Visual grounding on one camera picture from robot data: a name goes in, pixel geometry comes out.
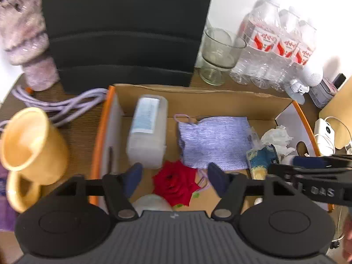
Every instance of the mug handle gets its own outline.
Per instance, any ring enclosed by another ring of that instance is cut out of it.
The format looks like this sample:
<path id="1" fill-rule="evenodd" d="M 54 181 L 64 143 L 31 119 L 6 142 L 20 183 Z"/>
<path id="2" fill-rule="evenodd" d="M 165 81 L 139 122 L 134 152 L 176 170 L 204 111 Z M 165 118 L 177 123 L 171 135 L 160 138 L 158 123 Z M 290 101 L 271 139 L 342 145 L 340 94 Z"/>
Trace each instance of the mug handle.
<path id="1" fill-rule="evenodd" d="M 21 194 L 20 182 L 22 175 L 16 171 L 9 171 L 6 181 L 6 196 L 11 207 L 19 213 L 26 211 L 35 204 L 40 198 L 40 184 L 33 183 L 29 185 L 25 195 Z"/>

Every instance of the white lid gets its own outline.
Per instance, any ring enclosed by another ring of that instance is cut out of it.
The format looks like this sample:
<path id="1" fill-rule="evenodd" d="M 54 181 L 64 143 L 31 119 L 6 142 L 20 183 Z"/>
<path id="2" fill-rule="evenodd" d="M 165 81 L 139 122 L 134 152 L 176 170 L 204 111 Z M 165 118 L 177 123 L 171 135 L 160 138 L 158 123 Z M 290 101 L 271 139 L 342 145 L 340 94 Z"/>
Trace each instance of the white lid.
<path id="1" fill-rule="evenodd" d="M 314 21 L 311 18 L 308 18 L 307 24 L 316 29 L 316 24 L 314 24 Z"/>
<path id="2" fill-rule="evenodd" d="M 290 6 L 290 7 L 288 8 L 288 11 L 289 11 L 290 13 L 294 14 L 294 15 L 297 16 L 297 17 L 300 17 L 300 16 L 301 16 L 300 13 L 299 13 L 294 7 L 292 7 L 292 6 Z"/>
<path id="3" fill-rule="evenodd" d="M 276 7 L 280 7 L 280 2 L 278 0 L 267 0 L 269 3 L 275 5 Z"/>

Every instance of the round black pad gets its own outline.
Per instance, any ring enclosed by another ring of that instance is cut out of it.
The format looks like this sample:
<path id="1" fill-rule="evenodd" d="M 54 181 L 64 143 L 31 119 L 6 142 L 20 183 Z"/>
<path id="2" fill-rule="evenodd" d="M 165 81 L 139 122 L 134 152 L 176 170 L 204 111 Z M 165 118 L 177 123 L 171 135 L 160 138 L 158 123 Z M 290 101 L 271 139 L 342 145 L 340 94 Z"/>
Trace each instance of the round black pad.
<path id="1" fill-rule="evenodd" d="M 107 237 L 109 216 L 74 197 L 56 197 L 20 215 L 15 235 L 31 254 L 64 258 L 87 252 Z"/>
<path id="2" fill-rule="evenodd" d="M 284 219 L 291 219 L 290 225 L 287 225 Z M 309 217 L 302 212 L 285 210 L 274 212 L 269 217 L 269 223 L 272 228 L 282 233 L 300 233 L 310 226 Z"/>
<path id="3" fill-rule="evenodd" d="M 302 258 L 328 247 L 335 226 L 309 199 L 277 196 L 246 210 L 239 229 L 249 244 L 267 255 Z"/>

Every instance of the cardboard box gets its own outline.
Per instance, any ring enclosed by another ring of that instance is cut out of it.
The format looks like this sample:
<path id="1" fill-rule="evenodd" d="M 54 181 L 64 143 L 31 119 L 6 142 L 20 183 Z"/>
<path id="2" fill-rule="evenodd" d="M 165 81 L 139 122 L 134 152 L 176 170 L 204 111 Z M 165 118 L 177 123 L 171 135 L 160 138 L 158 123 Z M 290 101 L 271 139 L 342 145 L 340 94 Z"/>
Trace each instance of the cardboard box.
<path id="1" fill-rule="evenodd" d="M 130 167 L 126 142 L 136 103 L 143 94 L 160 95 L 168 100 L 165 160 L 176 161 L 180 155 L 177 123 L 173 118 L 175 114 L 186 114 L 193 121 L 211 116 L 247 116 L 249 125 L 255 128 L 259 137 L 277 125 L 284 125 L 294 138 L 294 147 L 299 141 L 303 141 L 311 156 L 319 156 L 313 132 L 299 105 L 290 98 L 194 87 L 117 84 L 109 88 L 104 105 L 93 154 L 91 178 L 101 178 L 108 172 L 123 173 Z M 250 177 L 246 170 L 239 172 Z M 142 181 L 131 197 L 131 202 L 153 192 L 152 176 L 157 173 L 158 170 L 144 170 Z M 255 197 L 246 199 L 244 209 L 252 205 L 254 199 Z M 90 201 L 105 207 L 102 197 L 91 197 Z M 198 198 L 191 199 L 189 207 L 183 206 L 177 210 L 201 210 L 210 215 L 218 202 L 219 197 L 211 187 L 202 191 Z"/>

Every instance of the crumpled tissue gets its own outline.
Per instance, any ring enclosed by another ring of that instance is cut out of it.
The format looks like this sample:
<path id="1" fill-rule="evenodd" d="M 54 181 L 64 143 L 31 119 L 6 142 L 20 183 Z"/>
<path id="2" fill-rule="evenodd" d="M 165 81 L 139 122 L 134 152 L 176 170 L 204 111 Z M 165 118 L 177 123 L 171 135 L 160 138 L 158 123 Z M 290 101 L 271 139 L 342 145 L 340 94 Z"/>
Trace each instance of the crumpled tissue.
<path id="1" fill-rule="evenodd" d="M 272 144 L 275 146 L 276 152 L 279 157 L 287 156 L 288 154 L 295 151 L 295 148 L 287 148 L 288 144 L 293 138 L 287 134 L 285 126 L 276 126 L 276 129 L 270 129 L 264 133 L 261 141 L 266 144 Z"/>

